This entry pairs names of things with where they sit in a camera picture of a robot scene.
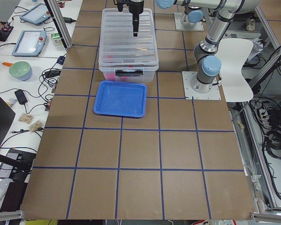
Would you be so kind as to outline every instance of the tablet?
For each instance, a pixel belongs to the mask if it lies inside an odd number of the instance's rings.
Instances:
[[[15,44],[13,56],[38,56],[47,38],[44,30],[23,30]]]
[[[30,22],[34,25],[40,25],[50,17],[51,16],[47,9],[47,6],[44,3],[39,3],[23,15],[21,15],[20,19],[26,22]]]

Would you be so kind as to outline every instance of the clear plastic container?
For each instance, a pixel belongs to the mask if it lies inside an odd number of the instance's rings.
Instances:
[[[132,14],[106,8],[102,12],[99,70],[106,80],[151,82],[158,69],[154,20],[151,9],[140,14],[138,36],[133,36]]]

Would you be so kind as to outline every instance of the orange object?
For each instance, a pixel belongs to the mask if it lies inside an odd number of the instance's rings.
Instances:
[[[13,65],[13,63],[10,63],[10,62],[3,62],[2,64],[4,66],[8,66],[8,67],[11,67]]]

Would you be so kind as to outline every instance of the green bowl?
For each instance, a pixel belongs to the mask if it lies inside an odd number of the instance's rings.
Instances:
[[[9,68],[9,73],[18,80],[26,81],[32,76],[32,68],[28,62],[19,61]]]

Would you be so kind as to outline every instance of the white chair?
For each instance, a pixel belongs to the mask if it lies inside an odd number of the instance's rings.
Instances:
[[[226,102],[246,102],[253,98],[253,92],[242,75],[253,42],[240,38],[222,39],[215,54],[222,62],[220,76]]]

